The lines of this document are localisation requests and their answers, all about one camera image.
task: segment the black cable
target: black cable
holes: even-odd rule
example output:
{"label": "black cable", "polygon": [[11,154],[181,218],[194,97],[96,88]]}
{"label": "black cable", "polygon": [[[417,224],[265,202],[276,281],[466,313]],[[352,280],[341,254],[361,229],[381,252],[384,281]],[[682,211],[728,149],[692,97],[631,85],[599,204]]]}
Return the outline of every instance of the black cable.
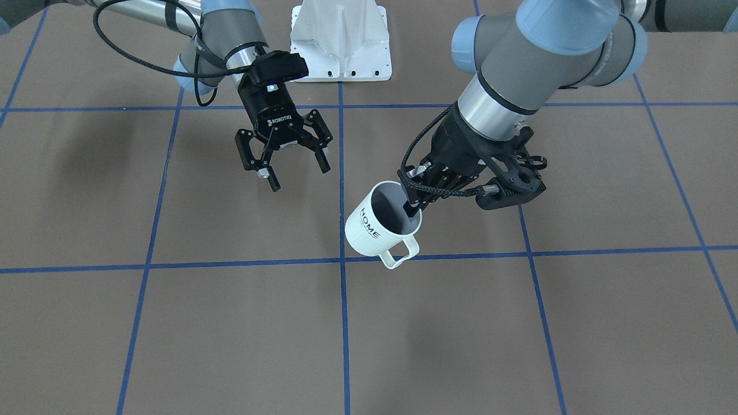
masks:
{"label": "black cable", "polygon": [[400,163],[400,169],[397,171],[397,174],[400,176],[400,181],[405,187],[414,188],[419,191],[423,191],[426,193],[431,194],[437,194],[440,196],[456,196],[456,197],[471,197],[471,196],[477,196],[480,194],[480,192],[484,193],[484,190],[481,188],[481,186],[477,186],[476,188],[470,188],[466,189],[464,191],[450,191],[447,189],[442,188],[434,188],[431,186],[426,185],[420,185],[418,183],[415,183],[411,180],[410,176],[407,175],[407,159],[410,158],[410,154],[413,152],[413,149],[415,148],[415,145],[418,144],[418,142],[425,136],[425,134],[428,134],[428,131],[430,131],[433,126],[438,124],[439,121],[443,120],[444,117],[451,111],[451,108],[453,106],[450,106],[449,108],[444,109],[443,112],[441,112],[433,121],[428,124],[426,128],[423,129],[423,131],[418,134],[418,136],[413,140],[413,142],[410,144],[410,147],[407,149],[407,152],[405,152],[404,157],[402,157],[402,162]]}
{"label": "black cable", "polygon": [[[246,73],[249,70],[248,67],[242,66],[239,68],[228,69],[227,71],[215,72],[212,74],[196,74],[196,73],[190,73],[190,72],[180,72],[180,71],[174,71],[172,69],[162,68],[161,66],[154,65],[150,62],[144,61],[143,59],[140,59],[140,58],[137,58],[131,55],[130,53],[126,52],[123,49],[120,49],[116,44],[113,43],[113,41],[110,40],[110,38],[108,38],[108,36],[103,32],[103,30],[100,29],[99,20],[100,20],[100,13],[103,10],[112,6],[113,4],[123,3],[124,1],[130,1],[130,0],[108,0],[105,3],[102,3],[100,6],[98,6],[97,9],[95,9],[94,14],[92,15],[92,25],[94,26],[95,32],[97,32],[100,38],[103,39],[103,41],[107,43],[108,46],[110,46],[114,51],[120,53],[121,56],[123,56],[124,58],[131,60],[133,62],[136,62],[139,65],[146,66],[147,68],[153,69],[155,71],[165,73],[167,75],[181,76],[185,78],[195,78],[195,80],[197,80],[198,78],[221,78],[221,77],[226,77],[230,75]],[[196,34],[197,37],[202,39],[202,31],[201,31],[200,25],[197,23],[197,19],[195,18],[195,16],[193,16],[193,14],[185,6],[178,3],[177,0],[158,0],[158,1],[162,1],[168,4],[173,4],[177,8],[182,10],[187,15],[187,17],[189,17],[190,20],[192,20],[193,24],[195,24],[195,30],[197,32]]]}

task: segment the white mounting bracket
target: white mounting bracket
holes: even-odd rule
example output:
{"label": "white mounting bracket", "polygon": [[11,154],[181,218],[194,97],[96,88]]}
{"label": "white mounting bracket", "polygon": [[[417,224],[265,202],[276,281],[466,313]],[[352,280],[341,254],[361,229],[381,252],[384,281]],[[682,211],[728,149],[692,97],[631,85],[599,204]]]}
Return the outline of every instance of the white mounting bracket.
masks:
{"label": "white mounting bracket", "polygon": [[292,53],[310,75],[296,82],[388,80],[387,10],[374,0],[304,0],[292,9]]}

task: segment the light blue joint cap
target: light blue joint cap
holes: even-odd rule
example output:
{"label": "light blue joint cap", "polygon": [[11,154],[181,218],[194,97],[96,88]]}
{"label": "light blue joint cap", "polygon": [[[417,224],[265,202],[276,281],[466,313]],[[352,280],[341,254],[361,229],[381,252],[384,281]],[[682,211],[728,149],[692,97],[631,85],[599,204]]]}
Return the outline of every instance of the light blue joint cap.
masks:
{"label": "light blue joint cap", "polygon": [[2,17],[0,17],[0,36],[8,33],[9,31],[10,25]]}
{"label": "light blue joint cap", "polygon": [[613,0],[525,0],[515,21],[539,48],[583,55],[602,46],[619,15]]}
{"label": "light blue joint cap", "polygon": [[618,79],[611,82],[610,85],[632,77],[635,72],[641,68],[641,65],[643,65],[646,60],[646,55],[648,55],[648,35],[646,34],[646,30],[644,30],[643,26],[641,26],[637,21],[633,21],[625,15],[623,15],[623,17],[628,19],[628,21],[633,25],[635,32],[635,46],[633,49],[633,56],[631,57],[628,66],[625,68],[623,75],[620,75]]}
{"label": "light blue joint cap", "polygon": [[256,10],[249,0],[202,0],[200,3],[202,15],[205,16],[210,12],[225,9],[242,9],[251,10],[256,15],[256,21],[261,26],[261,14]]}
{"label": "light blue joint cap", "polygon": [[731,17],[728,19],[728,23],[725,24],[723,33],[738,32],[738,7],[733,11]]}
{"label": "light blue joint cap", "polygon": [[451,57],[456,67],[462,72],[470,74],[477,72],[474,44],[477,40],[477,27],[482,17],[484,15],[467,17],[462,20],[451,39]]}
{"label": "light blue joint cap", "polygon": [[[182,61],[179,60],[179,56],[177,56],[177,60],[174,62],[174,70],[177,72],[189,72],[187,68],[185,68],[185,65],[182,65]],[[191,94],[195,93],[195,78],[188,78],[185,76],[176,76],[175,78],[177,78],[177,83],[179,83],[185,91]],[[205,95],[215,89],[214,86],[205,85],[199,80],[197,81],[197,84],[197,89],[200,92],[200,95]]]}

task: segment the mug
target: mug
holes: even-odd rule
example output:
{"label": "mug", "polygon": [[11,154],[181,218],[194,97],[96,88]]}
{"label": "mug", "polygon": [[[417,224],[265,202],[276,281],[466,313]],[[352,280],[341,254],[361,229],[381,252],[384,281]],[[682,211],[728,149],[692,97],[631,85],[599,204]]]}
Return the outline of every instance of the mug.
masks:
{"label": "mug", "polygon": [[[407,196],[397,182],[379,182],[346,220],[346,240],[355,251],[366,256],[378,255],[393,270],[418,255],[420,247],[413,236],[420,229],[423,213],[408,218],[403,209]],[[407,255],[395,261],[390,249],[400,242]]]}

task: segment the floor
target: floor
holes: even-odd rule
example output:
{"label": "floor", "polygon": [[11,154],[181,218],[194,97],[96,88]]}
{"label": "floor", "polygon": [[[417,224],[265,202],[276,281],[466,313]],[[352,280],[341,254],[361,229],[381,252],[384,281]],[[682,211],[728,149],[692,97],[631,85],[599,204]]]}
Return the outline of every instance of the floor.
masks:
{"label": "floor", "polygon": [[[289,48],[297,2],[253,3]],[[519,1],[380,4],[392,80],[291,85],[337,139],[325,175],[276,153],[278,193],[228,81],[200,109],[90,7],[0,38],[0,413],[738,414],[737,35],[651,34],[633,79],[557,92],[548,190],[433,205],[388,271],[342,224],[469,81],[458,22]],[[187,43],[102,23],[163,66]]]}

